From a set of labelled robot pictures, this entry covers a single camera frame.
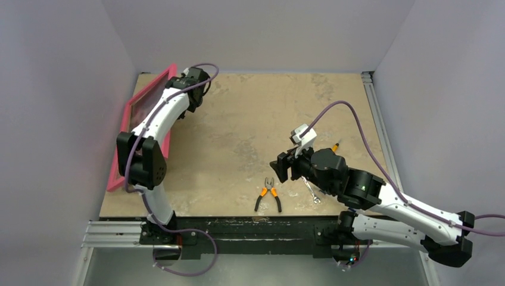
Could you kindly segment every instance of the black mounting base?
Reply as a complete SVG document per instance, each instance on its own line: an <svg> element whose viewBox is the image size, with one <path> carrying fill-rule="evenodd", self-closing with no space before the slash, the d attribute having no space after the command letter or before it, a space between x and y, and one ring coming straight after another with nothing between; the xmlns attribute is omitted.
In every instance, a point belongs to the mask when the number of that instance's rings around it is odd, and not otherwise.
<svg viewBox="0 0 505 286"><path fill-rule="evenodd" d="M337 231L338 224L338 216L177 217L167 227L208 231L220 254L311 255L313 258L347 261L356 253L342 251L341 247L356 245L357 240L351 234ZM184 249L179 252L181 259L200 259L202 254L214 253L210 240L197 232L169 234L146 221L142 233L140 244L181 245ZM156 251L156 257L161 260L179 258L173 250L164 252Z"/></svg>

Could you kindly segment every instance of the wrench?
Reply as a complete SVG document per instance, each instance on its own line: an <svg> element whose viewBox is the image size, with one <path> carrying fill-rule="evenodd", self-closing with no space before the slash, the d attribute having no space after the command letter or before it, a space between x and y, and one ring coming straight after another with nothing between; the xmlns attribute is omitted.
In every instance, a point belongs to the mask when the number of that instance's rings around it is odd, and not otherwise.
<svg viewBox="0 0 505 286"><path fill-rule="evenodd" d="M303 180L303 182L305 183L305 186L307 186L308 190L310 191L310 194L312 195L312 199L314 200L314 204L321 203L321 200L316 196L316 194L312 190L312 187L308 184L307 179L304 176L302 176L301 179Z"/></svg>

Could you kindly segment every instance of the beige tabletop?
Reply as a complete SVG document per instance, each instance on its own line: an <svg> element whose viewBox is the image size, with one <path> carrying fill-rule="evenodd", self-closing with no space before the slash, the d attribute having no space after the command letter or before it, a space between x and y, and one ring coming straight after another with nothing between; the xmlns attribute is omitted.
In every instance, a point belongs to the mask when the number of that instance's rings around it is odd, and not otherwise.
<svg viewBox="0 0 505 286"><path fill-rule="evenodd" d="M136 91L155 78L139 76ZM186 113L171 133L167 175L163 182L178 216L338 215L346 207L317 192L320 204L302 180L275 187L282 202L277 211L267 194L254 205L269 162L292 148L289 133L309 124L323 108L346 100L356 109L369 145L385 167L372 112L359 74L220 74L195 113ZM369 157L350 110L337 105L314 127L314 149L332 147L356 169L382 174ZM140 196L122 189L106 192L101 217L145 216Z"/></svg>

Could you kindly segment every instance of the screwdriver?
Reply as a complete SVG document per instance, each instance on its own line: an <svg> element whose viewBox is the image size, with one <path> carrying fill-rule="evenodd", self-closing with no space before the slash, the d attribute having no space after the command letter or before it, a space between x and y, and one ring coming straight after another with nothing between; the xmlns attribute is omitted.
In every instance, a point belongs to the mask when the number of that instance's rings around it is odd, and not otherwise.
<svg viewBox="0 0 505 286"><path fill-rule="evenodd" d="M332 151L333 151L333 153L335 153L335 152L336 152L336 150L338 149L338 147L340 146L340 141L341 141L341 140L339 140L337 143L335 143L335 145L333 145L333 147L332 147Z"/></svg>

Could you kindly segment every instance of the metal frame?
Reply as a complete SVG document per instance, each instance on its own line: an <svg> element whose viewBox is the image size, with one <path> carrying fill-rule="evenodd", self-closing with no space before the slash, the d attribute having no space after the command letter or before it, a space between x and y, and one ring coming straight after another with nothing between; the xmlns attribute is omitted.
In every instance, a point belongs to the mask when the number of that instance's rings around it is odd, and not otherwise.
<svg viewBox="0 0 505 286"><path fill-rule="evenodd" d="M375 90L373 87L372 77L370 73L365 72L361 74L364 90L366 92L370 110L372 111L375 127L379 135L382 152L386 161L389 174L394 178L395 183L401 191L400 176L396 167L395 159L392 153L391 145L389 143L388 134L382 119L381 110L379 108ZM86 228L86 234L81 245L82 251L79 257L76 274L72 285L83 286L88 272L89 264L93 256L93 250L98 248L163 248L163 249L177 249L177 245L141 245L139 238L141 236L142 221L126 222L126 221L107 221L107 222L89 222ZM382 241L375 241L371 248L391 247L401 248L403 245L396 245ZM437 271L434 262L429 259L428 255L419 252L420 259L425 271L426 280L429 286L440 286Z"/></svg>
<svg viewBox="0 0 505 286"><path fill-rule="evenodd" d="M399 187L400 191L403 192L400 176L398 174L398 169L391 149L391 144L389 143L388 134L386 132L386 126L384 125L381 109L379 108L375 89L373 88L372 76L369 72L364 72L361 74L361 80L363 81L364 90L366 92L366 96L368 97L368 103L370 104L370 110L372 111L375 128L377 129L377 134L379 135L382 153L384 154L384 159L386 160L386 167L388 168L389 175L395 180L395 183ZM426 253L419 252L419 255L421 257L426 280L428 281L429 286L440 286L440 280L438 279L438 274L437 270L435 269L434 262L428 257L428 254Z"/></svg>

